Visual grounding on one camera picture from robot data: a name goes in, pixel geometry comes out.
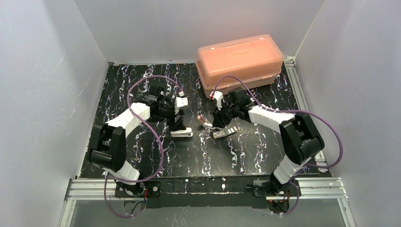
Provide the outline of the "pink white small stapler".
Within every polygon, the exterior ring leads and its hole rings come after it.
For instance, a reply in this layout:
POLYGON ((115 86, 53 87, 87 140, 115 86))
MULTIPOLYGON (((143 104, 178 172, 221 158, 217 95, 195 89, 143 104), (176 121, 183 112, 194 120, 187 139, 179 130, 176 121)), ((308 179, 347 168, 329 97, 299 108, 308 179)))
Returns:
POLYGON ((201 122, 202 126, 205 129, 208 129, 208 130, 214 130, 215 129, 215 127, 213 127, 212 123, 207 121, 202 115, 198 115, 197 119, 198 119, 199 122, 201 122))

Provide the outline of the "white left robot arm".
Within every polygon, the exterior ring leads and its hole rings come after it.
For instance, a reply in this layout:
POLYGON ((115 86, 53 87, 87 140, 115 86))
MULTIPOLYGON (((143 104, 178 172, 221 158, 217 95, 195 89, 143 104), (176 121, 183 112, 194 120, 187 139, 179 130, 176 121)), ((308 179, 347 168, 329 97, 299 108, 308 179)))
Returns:
POLYGON ((166 120, 172 137, 193 136, 192 128, 183 123, 184 108, 188 99, 182 90, 178 96, 169 98, 161 86, 151 86, 144 97, 136 99, 116 118, 92 128, 87 161, 109 172, 126 185, 135 185, 139 171, 126 159, 126 138, 143 121, 159 122, 166 120))

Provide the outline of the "white staples box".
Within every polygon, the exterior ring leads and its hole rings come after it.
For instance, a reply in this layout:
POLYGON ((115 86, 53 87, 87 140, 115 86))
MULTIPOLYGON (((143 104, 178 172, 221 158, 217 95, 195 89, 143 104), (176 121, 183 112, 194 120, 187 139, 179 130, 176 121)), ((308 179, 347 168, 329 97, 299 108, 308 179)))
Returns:
POLYGON ((232 135, 232 134, 236 133, 237 131, 238 131, 238 129, 236 127, 232 127, 232 128, 227 128, 227 129, 213 132, 212 135, 213 135, 214 139, 219 139, 219 138, 223 138, 223 137, 232 135))

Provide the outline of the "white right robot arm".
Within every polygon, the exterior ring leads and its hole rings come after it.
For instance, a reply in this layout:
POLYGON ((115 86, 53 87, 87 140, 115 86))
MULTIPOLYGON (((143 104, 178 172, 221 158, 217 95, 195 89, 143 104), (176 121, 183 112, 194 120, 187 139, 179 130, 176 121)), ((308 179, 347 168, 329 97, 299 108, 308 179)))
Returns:
POLYGON ((261 188, 278 193, 289 187, 290 181, 303 166, 319 153, 324 141, 311 116, 306 113, 279 113, 258 105, 241 88, 229 91, 224 98, 219 91, 211 92, 210 98, 216 102, 213 111, 213 127, 224 128, 234 118, 265 126, 280 134, 285 151, 279 166, 270 174, 261 188))

